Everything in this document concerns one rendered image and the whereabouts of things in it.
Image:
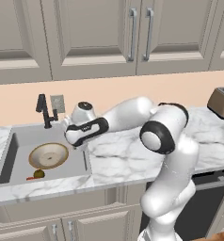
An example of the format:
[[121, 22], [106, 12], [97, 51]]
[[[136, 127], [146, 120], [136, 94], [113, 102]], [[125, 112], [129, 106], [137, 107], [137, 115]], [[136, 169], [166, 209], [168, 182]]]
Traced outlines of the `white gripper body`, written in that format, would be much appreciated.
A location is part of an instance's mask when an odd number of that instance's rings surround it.
[[60, 124], [64, 129], [67, 129], [70, 125], [72, 125], [72, 116], [71, 115], [65, 116]]

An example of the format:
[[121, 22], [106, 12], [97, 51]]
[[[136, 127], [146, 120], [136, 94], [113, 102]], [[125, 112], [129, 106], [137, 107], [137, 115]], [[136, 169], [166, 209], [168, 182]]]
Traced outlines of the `tan rimmed white bowl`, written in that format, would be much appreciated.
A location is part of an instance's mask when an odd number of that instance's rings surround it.
[[45, 143], [36, 147], [28, 157], [29, 164], [35, 169], [54, 169], [69, 157], [66, 146], [60, 143]]

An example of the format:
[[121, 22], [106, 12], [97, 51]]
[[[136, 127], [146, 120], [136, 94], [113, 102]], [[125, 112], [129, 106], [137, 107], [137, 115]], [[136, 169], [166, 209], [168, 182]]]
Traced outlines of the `grey kitchen sink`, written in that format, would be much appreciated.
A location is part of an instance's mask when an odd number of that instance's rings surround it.
[[[29, 154], [39, 145], [52, 142], [63, 144], [68, 148], [68, 159], [54, 169], [43, 169], [45, 174], [43, 178], [27, 181], [26, 178], [33, 177], [37, 170], [29, 164]], [[88, 176], [90, 174], [91, 164], [88, 150], [86, 148], [75, 149], [70, 145], [64, 137], [64, 132], [59, 123], [53, 123], [50, 129], [45, 129], [43, 124], [11, 128], [0, 161], [0, 187]]]

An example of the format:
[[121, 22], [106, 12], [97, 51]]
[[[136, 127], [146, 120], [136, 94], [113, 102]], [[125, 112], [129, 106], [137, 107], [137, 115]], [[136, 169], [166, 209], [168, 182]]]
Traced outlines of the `green brown kiwi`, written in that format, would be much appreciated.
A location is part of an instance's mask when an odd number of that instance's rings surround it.
[[33, 174], [34, 178], [43, 178], [44, 176], [45, 176], [45, 174], [42, 169], [37, 169]]

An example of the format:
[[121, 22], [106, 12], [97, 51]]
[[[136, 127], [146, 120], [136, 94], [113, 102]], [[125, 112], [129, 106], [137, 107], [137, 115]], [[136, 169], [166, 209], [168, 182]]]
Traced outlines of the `beige panel under sink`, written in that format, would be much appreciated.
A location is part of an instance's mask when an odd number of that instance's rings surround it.
[[6, 206], [11, 221], [65, 214], [105, 205], [102, 190]]

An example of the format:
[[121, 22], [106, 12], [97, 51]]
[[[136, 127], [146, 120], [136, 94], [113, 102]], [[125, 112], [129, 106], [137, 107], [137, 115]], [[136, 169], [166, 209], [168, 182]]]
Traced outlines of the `black tap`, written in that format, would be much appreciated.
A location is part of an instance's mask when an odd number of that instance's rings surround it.
[[37, 101], [36, 111], [39, 113], [42, 113], [43, 120], [44, 120], [44, 128], [49, 129], [52, 127], [51, 122], [58, 120], [57, 110], [53, 110], [53, 117], [49, 116], [47, 103], [46, 103], [46, 97], [44, 94], [40, 94]]

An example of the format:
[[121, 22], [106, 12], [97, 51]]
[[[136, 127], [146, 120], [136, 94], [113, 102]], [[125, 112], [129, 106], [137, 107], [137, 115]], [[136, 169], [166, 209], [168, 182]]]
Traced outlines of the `beige base cupboard door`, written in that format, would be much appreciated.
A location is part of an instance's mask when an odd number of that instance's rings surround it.
[[137, 241], [142, 211], [139, 204], [119, 205], [63, 217], [66, 241], [71, 241], [68, 221], [72, 221], [74, 241]]
[[56, 224], [57, 241], [65, 241], [59, 218], [0, 225], [0, 241], [55, 241], [53, 224]]

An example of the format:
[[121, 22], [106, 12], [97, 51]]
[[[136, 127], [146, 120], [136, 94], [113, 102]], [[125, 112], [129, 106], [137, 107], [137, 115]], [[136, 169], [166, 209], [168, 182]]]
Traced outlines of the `bronze toaster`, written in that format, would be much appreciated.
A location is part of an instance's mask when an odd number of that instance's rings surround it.
[[207, 107], [224, 119], [224, 87], [215, 88], [211, 94]]

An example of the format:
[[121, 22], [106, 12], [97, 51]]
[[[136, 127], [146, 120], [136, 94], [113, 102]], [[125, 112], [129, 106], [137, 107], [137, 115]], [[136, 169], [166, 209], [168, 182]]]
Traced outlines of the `black dishwasher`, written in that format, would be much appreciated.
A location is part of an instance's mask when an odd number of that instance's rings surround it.
[[[219, 177], [224, 178], [224, 169], [195, 174], [192, 180], [199, 186], [216, 183]], [[223, 197], [224, 184], [196, 191], [176, 220], [175, 231], [183, 241], [206, 236]]]

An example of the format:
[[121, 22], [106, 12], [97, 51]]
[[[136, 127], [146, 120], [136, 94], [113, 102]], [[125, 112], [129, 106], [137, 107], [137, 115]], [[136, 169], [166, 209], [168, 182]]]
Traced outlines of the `grey wall socket plate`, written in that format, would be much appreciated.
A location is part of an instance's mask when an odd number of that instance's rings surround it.
[[65, 103], [63, 95], [51, 95], [51, 105], [52, 109], [55, 109], [58, 113], [65, 112]]

